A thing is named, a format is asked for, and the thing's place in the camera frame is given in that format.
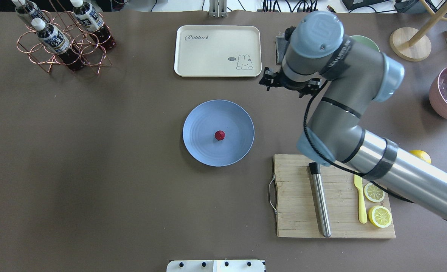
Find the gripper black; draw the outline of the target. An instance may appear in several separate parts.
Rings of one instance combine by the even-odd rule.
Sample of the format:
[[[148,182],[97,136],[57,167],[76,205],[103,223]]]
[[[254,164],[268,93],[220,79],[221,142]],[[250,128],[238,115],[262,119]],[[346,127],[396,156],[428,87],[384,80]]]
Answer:
[[[322,90],[321,79],[319,78],[313,78],[313,76],[306,75],[294,80],[286,75],[284,69],[280,69],[279,72],[274,72],[269,67],[265,67],[259,84],[266,86],[267,91],[269,91],[270,88],[279,87],[297,91],[299,93],[299,98],[306,95],[317,95]]]

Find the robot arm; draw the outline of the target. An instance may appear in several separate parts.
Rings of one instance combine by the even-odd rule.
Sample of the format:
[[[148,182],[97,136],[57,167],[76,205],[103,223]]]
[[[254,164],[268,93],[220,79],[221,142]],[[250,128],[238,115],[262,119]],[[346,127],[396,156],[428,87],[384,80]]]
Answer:
[[[265,68],[260,84],[315,97],[322,87],[311,82],[321,76],[329,83],[310,121],[303,122],[300,152],[321,165],[348,165],[352,174],[447,221],[447,173],[358,125],[371,102],[384,102],[398,89],[403,65],[345,35],[330,12],[307,14],[287,32],[279,72]]]

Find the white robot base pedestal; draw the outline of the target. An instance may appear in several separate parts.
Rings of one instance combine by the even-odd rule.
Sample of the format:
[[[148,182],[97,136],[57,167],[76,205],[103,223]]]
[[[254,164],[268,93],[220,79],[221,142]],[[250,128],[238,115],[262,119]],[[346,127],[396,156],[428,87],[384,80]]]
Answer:
[[[173,260],[167,272],[265,272],[264,260]]]

